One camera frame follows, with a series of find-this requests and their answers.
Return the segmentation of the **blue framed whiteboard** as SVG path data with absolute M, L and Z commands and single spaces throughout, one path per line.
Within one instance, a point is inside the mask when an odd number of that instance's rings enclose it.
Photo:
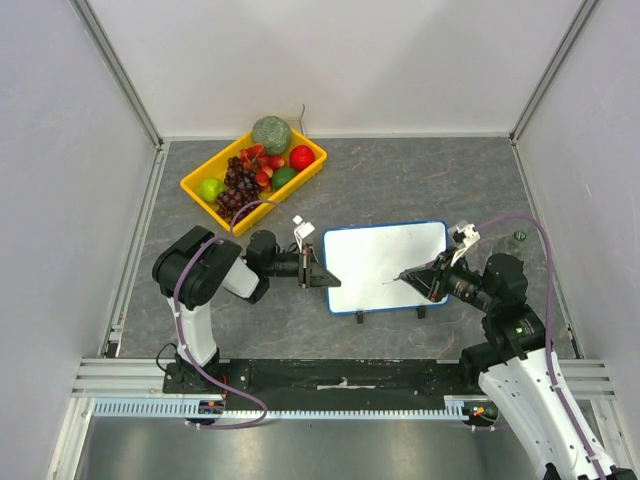
M 438 220 L 329 229 L 323 235 L 325 267 L 341 282 L 327 289 L 328 310 L 334 315 L 440 307 L 398 277 L 445 250 L 447 224 Z

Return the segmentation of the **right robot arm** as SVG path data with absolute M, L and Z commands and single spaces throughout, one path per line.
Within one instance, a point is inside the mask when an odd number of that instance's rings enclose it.
M 635 478 L 607 453 L 569 390 L 546 328 L 527 302 L 521 260 L 498 253 L 478 272 L 447 249 L 398 278 L 433 303 L 453 296 L 483 312 L 486 340 L 462 351 L 459 384 L 498 407 L 540 478 Z

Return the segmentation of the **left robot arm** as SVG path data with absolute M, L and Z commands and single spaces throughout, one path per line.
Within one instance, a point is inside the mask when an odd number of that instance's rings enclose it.
M 272 278 L 294 278 L 302 288 L 337 288 L 341 281 L 318 260 L 313 245 L 297 242 L 283 250 L 273 232 L 259 230 L 249 244 L 216 237 L 195 226 L 155 261 L 152 278 L 167 299 L 178 335 L 177 354 L 189 365 L 185 382 L 208 393 L 219 382 L 219 358 L 211 322 L 211 300 L 218 290 L 255 304 Z

